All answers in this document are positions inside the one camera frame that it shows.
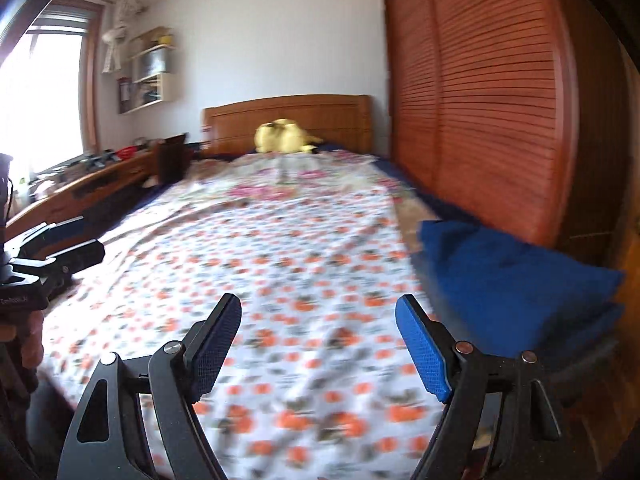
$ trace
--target bed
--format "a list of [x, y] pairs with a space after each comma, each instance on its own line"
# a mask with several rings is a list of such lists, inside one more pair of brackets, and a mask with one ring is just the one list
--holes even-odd
[[[195, 405], [230, 479], [408, 478], [442, 407], [394, 321], [398, 296], [430, 312], [409, 261], [434, 218], [370, 150], [366, 96], [288, 96], [207, 108], [206, 155], [246, 153], [279, 117], [346, 150], [193, 163], [101, 240], [45, 321], [41, 366], [73, 406], [100, 355], [181, 338], [225, 292], [242, 323], [211, 394]], [[143, 417], [171, 477], [152, 401]]]

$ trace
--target blue gripper pad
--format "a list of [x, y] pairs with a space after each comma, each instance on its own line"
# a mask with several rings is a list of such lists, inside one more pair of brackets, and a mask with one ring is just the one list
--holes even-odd
[[188, 345], [184, 358], [192, 377], [188, 399], [192, 404], [213, 388], [241, 319], [242, 306], [238, 297], [224, 294]]
[[400, 330], [411, 359], [420, 374], [422, 384], [440, 402], [447, 402], [453, 389], [447, 377], [444, 357], [427, 329], [426, 323], [432, 322], [424, 315], [420, 319], [416, 308], [422, 310], [413, 297], [401, 296], [396, 301], [396, 325]]

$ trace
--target silver bolt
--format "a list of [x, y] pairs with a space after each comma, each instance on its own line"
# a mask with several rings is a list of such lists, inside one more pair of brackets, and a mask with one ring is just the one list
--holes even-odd
[[113, 352], [102, 354], [102, 356], [100, 357], [100, 362], [105, 366], [112, 365], [114, 364], [114, 362], [116, 362], [116, 354], [114, 354]]
[[533, 364], [538, 360], [538, 357], [531, 350], [525, 350], [522, 353], [522, 360], [526, 363]]
[[166, 345], [164, 345], [164, 352], [167, 354], [176, 354], [182, 348], [182, 343], [180, 341], [169, 341]]
[[461, 354], [471, 354], [474, 351], [474, 346], [469, 341], [458, 341], [456, 350]]

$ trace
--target white bedsheet with orange print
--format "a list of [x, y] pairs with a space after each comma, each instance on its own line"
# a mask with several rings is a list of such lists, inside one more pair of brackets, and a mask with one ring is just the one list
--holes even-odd
[[[46, 318], [42, 370], [75, 404], [101, 353], [151, 354], [233, 292], [238, 336], [195, 406], [226, 475], [409, 478], [442, 406], [394, 321], [404, 292], [429, 305], [393, 183], [371, 160], [252, 155], [196, 166], [105, 235], [104, 263]], [[170, 476], [148, 397], [143, 415], [156, 467]]]

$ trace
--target hand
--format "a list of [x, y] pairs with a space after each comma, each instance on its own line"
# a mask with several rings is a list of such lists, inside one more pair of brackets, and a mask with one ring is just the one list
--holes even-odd
[[[37, 368], [44, 357], [44, 348], [42, 346], [42, 322], [44, 314], [41, 310], [34, 310], [29, 316], [30, 334], [22, 343], [22, 366], [25, 368]], [[16, 329], [13, 325], [0, 324], [0, 342], [8, 343], [13, 340], [16, 335]]]

